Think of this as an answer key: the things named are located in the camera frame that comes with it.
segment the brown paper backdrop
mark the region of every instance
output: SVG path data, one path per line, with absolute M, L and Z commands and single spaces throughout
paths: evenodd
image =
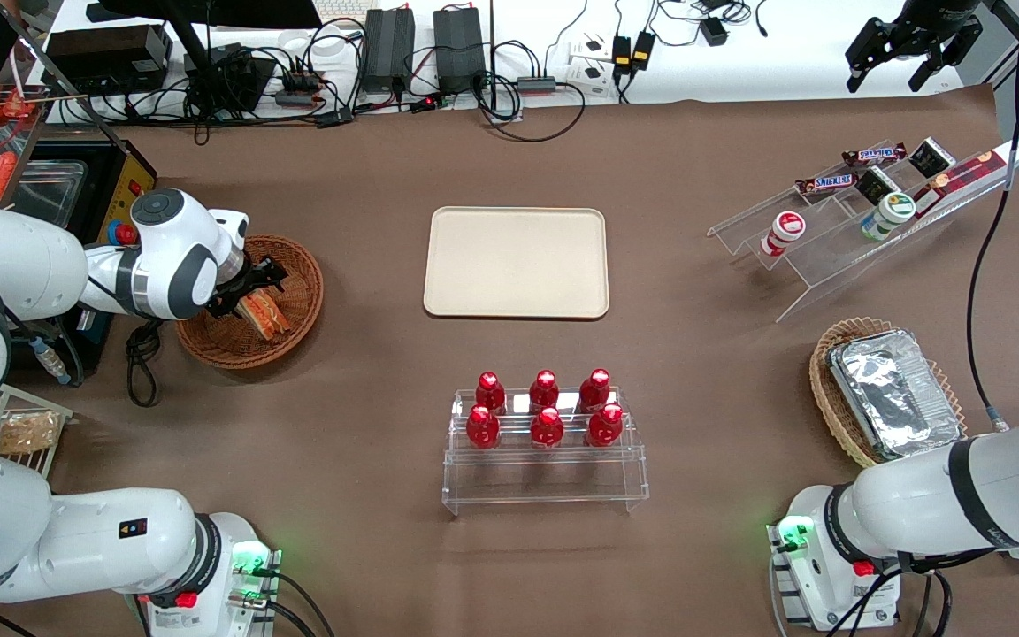
M 530 110 L 520 128 L 542 134 L 573 113 Z M 971 431 L 986 431 L 963 320 L 996 195 L 962 211 L 936 244 L 782 324 L 773 319 L 800 290 L 705 237 L 842 150 L 882 138 L 914 148 L 927 135 L 958 157 L 991 148 L 1000 140 L 983 88 L 600 106 L 548 144 L 494 138 L 473 111 L 363 117 L 324 131 L 215 131 L 202 149 L 184 131 L 124 134 L 163 184 L 246 211 L 254 232 L 285 234 L 317 255 L 323 315 L 285 363 L 250 374 L 196 363 L 167 327 L 152 363 L 163 404 L 153 409 L 124 396 L 121 344 L 137 322 L 122 319 L 79 390 L 24 384 L 83 417 L 64 433 L 52 485 L 173 487 L 199 511 L 239 513 L 285 549 L 285 571 L 342 637 L 775 634 L 763 524 L 801 488 L 857 472 L 808 387 L 808 355 L 837 319 L 878 316 L 914 330 L 957 388 Z M 427 234 L 444 205 L 600 210 L 611 310 L 595 322 L 430 318 L 421 305 Z M 987 390 L 1019 424 L 1019 185 L 977 310 Z M 647 442 L 651 499 L 631 516 L 551 505 L 452 520 L 439 488 L 453 388 L 485 368 L 521 385 L 542 366 L 562 384 L 610 368 Z M 1019 562 L 989 556 L 950 578 L 950 634 L 1019 634 Z M 909 634 L 921 584 L 905 589 L 902 625 L 869 633 Z M 306 616 L 299 598 L 284 600 Z M 42 637 L 139 634 L 108 592 L 0 612 Z

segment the red bottle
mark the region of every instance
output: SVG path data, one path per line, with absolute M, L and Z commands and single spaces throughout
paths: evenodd
M 587 422 L 584 430 L 584 444 L 587 446 L 610 446 L 624 432 L 624 409 L 609 403 L 603 406 Z
M 540 414 L 541 409 L 556 407 L 560 387 L 557 387 L 557 375 L 550 370 L 537 372 L 537 379 L 529 386 L 529 412 Z
M 593 370 L 592 374 L 581 383 L 581 399 L 577 404 L 579 414 L 595 414 L 607 403 L 611 393 L 611 376 L 607 370 Z
M 474 404 L 489 409 L 493 414 L 506 412 L 506 388 L 501 386 L 501 380 L 494 372 L 482 372 L 478 376 L 478 387 L 474 390 Z
M 566 423 L 560 419 L 557 409 L 546 407 L 534 417 L 533 424 L 529 427 L 529 434 L 533 438 L 533 446 L 553 447 L 560 444 L 560 439 L 566 436 Z
M 481 405 L 474 405 L 470 408 L 469 419 L 466 419 L 466 435 L 474 448 L 494 448 L 500 436 L 497 416 Z

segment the wicker basket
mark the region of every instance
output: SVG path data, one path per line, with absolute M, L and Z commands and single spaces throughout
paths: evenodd
M 246 255 L 252 263 L 270 255 L 287 271 L 288 277 L 282 281 L 284 293 L 274 286 L 266 287 L 266 290 L 278 303 L 291 329 L 267 341 L 250 321 L 234 315 L 213 318 L 209 312 L 203 311 L 196 318 L 178 322 L 178 341 L 194 358 L 208 366 L 224 370 L 265 366 L 293 350 L 309 333 L 320 314 L 325 283 L 320 277 L 317 259 L 303 246 L 289 238 L 256 234 L 247 238 Z
M 852 413 L 852 407 L 849 406 L 848 400 L 845 399 L 844 392 L 837 384 L 833 371 L 828 368 L 828 350 L 841 342 L 870 337 L 870 335 L 891 329 L 894 327 L 889 322 L 880 321 L 877 318 L 844 319 L 844 321 L 829 327 L 824 335 L 821 335 L 820 342 L 816 343 L 816 350 L 812 352 L 812 360 L 808 362 L 808 379 L 812 382 L 812 393 L 816 396 L 816 405 L 820 408 L 821 414 L 824 415 L 824 422 L 827 423 L 828 430 L 833 432 L 833 436 L 841 443 L 848 456 L 852 456 L 852 459 L 861 467 L 871 467 L 884 463 L 886 460 L 880 459 L 877 453 L 870 447 L 862 427 L 860 427 L 860 422 L 856 420 Z M 958 397 L 950 388 L 946 374 L 938 370 L 938 366 L 933 360 L 927 359 L 926 363 L 929 364 L 930 371 L 934 372 L 934 378 L 937 379 L 942 390 L 946 392 L 947 399 L 950 400 L 950 406 L 954 408 L 958 422 L 962 424 L 962 430 L 965 431 L 966 422 L 962 418 L 962 407 L 958 405 Z

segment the keyboard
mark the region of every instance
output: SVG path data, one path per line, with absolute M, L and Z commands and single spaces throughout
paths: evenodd
M 312 5 L 317 8 L 317 15 L 320 15 L 320 21 L 323 21 L 323 23 L 328 23 L 329 20 L 335 19 L 335 17 L 353 17 L 353 19 L 364 23 L 368 16 L 368 9 L 379 8 L 379 1 L 312 0 Z M 337 23 L 336 25 L 340 29 L 356 29 L 356 24 L 348 23 L 348 21 Z

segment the aluminum foil container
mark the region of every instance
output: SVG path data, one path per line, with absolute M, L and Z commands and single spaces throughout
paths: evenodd
M 827 358 L 867 442 L 883 459 L 902 459 L 966 438 L 909 331 L 840 343 Z

